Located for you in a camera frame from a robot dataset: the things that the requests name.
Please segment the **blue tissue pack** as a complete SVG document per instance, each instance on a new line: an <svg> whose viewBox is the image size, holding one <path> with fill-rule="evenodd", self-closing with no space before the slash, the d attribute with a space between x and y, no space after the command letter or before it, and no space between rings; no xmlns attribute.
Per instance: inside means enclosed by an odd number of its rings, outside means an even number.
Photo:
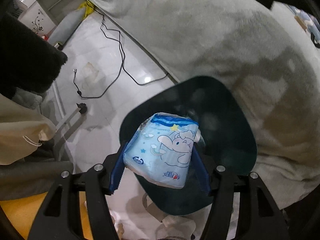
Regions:
<svg viewBox="0 0 320 240"><path fill-rule="evenodd" d="M199 124L169 113L156 113L142 123L123 153L125 166L148 182L181 189L187 179Z"/></svg>

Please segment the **beige hanging garment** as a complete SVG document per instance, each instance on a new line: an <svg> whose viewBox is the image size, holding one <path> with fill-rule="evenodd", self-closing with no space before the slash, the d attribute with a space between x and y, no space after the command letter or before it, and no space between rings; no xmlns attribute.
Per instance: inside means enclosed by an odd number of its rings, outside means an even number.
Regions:
<svg viewBox="0 0 320 240"><path fill-rule="evenodd" d="M1 165L32 154L55 133L49 119L1 95Z"/></svg>

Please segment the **white dressing table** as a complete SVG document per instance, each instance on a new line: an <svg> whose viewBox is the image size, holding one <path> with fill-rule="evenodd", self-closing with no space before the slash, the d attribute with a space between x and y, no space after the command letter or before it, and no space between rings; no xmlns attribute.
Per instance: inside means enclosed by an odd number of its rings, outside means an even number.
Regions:
<svg viewBox="0 0 320 240"><path fill-rule="evenodd" d="M49 37L64 17L84 0L17 0L18 20L39 36Z"/></svg>

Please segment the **grey floor cushion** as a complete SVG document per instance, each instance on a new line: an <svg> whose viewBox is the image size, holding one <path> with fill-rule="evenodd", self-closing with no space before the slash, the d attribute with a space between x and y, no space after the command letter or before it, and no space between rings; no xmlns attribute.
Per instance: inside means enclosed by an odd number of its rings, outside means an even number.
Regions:
<svg viewBox="0 0 320 240"><path fill-rule="evenodd" d="M83 7L66 15L48 38L48 43L54 47L64 46L84 19L85 11Z"/></svg>

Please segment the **grey-green sheeted bed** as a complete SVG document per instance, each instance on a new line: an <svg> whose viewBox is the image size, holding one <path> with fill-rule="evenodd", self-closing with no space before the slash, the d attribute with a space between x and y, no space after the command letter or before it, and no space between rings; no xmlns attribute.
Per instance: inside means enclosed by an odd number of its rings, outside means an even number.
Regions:
<svg viewBox="0 0 320 240"><path fill-rule="evenodd" d="M254 0L90 0L178 81L212 76L242 108L255 171L280 208L319 185L319 51L284 6Z"/></svg>

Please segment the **yellow bag by bed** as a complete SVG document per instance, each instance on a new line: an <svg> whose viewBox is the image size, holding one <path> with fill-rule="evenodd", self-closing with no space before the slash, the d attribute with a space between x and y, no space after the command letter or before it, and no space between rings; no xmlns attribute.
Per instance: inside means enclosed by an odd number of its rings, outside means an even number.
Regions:
<svg viewBox="0 0 320 240"><path fill-rule="evenodd" d="M90 1L84 1L83 3L81 3L79 5L79 9L84 8L85 9L85 14L84 14L84 18L85 19L87 16L89 16L90 14L92 14L95 10L95 5L93 3L91 3Z"/></svg>

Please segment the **black hanging garment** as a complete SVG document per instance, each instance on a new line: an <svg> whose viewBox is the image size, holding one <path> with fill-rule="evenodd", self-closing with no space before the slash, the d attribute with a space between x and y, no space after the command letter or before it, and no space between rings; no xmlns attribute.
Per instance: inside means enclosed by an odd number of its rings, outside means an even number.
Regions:
<svg viewBox="0 0 320 240"><path fill-rule="evenodd" d="M1 18L1 94L12 99L16 90L42 94L67 62L67 55L5 14Z"/></svg>

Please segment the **black trash bin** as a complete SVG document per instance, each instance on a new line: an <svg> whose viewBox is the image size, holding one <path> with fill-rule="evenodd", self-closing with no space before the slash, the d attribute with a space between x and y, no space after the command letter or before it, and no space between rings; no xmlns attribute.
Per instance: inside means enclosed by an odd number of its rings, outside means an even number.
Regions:
<svg viewBox="0 0 320 240"><path fill-rule="evenodd" d="M217 165L247 175L257 159L250 125L220 81L198 76L146 100L123 120L123 161L164 213L182 216L212 203L191 162L196 148Z"/></svg>

